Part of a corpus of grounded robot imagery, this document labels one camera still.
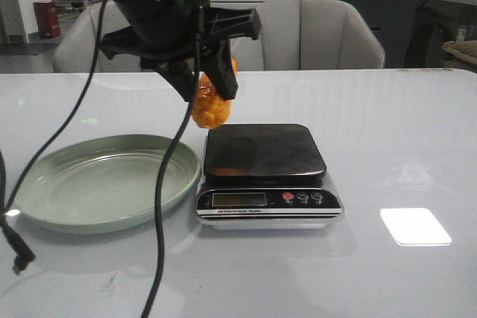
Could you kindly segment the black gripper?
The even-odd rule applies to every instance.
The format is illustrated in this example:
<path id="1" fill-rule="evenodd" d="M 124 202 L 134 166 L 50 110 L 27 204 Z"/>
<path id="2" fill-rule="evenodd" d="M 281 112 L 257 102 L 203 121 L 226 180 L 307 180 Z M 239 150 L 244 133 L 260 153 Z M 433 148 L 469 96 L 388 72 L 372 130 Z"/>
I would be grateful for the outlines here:
<path id="1" fill-rule="evenodd" d="M 200 50 L 202 72 L 224 100 L 236 97 L 238 83 L 229 39 L 259 37 L 257 10 L 224 9 L 200 2 L 190 5 L 186 0 L 112 2 L 128 26 L 102 36 L 100 49 L 108 59 L 130 54 L 159 62 L 156 72 L 185 102 L 191 102 L 197 94 L 200 72 L 184 59 L 192 55 L 192 36 L 197 31 L 206 45 Z"/>

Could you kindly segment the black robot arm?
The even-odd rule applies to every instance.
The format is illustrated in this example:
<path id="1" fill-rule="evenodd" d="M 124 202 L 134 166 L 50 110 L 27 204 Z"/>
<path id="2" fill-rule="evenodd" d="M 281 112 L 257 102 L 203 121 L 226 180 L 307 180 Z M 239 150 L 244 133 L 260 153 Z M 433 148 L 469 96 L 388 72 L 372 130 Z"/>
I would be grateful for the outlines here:
<path id="1" fill-rule="evenodd" d="M 103 35 L 100 49 L 108 59 L 139 57 L 142 69 L 159 73 L 186 102 L 194 96 L 194 71 L 206 74 L 223 99 L 235 98 L 230 41 L 258 38 L 256 10 L 211 7 L 209 0 L 112 1 L 129 25 Z"/>

